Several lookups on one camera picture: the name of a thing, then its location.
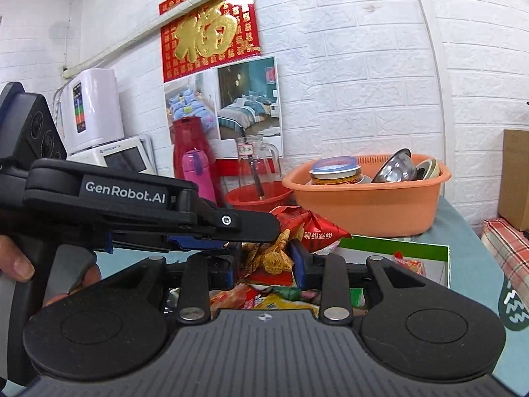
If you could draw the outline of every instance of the cardboard box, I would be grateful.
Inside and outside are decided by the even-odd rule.
[[[404,258],[421,260],[428,279],[450,288],[450,248],[448,246],[351,234],[350,239],[340,240],[334,253],[344,257],[346,262],[365,264],[367,258],[374,253],[393,260],[393,254],[397,251],[400,251]]]
[[[498,214],[517,230],[529,228],[529,131],[503,131]]]

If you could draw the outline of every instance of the jar lid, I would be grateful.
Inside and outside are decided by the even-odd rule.
[[[358,160],[354,156],[334,156],[316,161],[312,164],[309,173],[311,175],[340,173],[358,170],[359,168]]]

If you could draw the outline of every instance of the green box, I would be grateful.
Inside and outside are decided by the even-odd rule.
[[[449,246],[351,234],[350,239],[340,240],[334,253],[344,257],[346,262],[365,264],[367,257],[374,253],[393,260],[393,254],[397,251],[404,258],[421,260],[428,279],[450,288]]]

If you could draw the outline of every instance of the ridged black surface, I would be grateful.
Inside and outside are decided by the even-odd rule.
[[[268,321],[260,314],[272,316]],[[309,310],[222,311],[185,327],[152,364],[99,383],[43,377],[23,397],[499,397],[490,376],[459,384],[400,377],[371,359],[354,333]]]

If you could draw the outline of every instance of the display screen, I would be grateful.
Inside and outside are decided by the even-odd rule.
[[[116,170],[130,170],[139,173],[147,170],[138,148],[125,149],[105,156],[106,166]]]
[[[77,132],[81,133],[86,130],[85,109],[83,107],[83,94],[81,93],[81,84],[78,83],[73,87],[73,110],[75,112],[75,125]]]

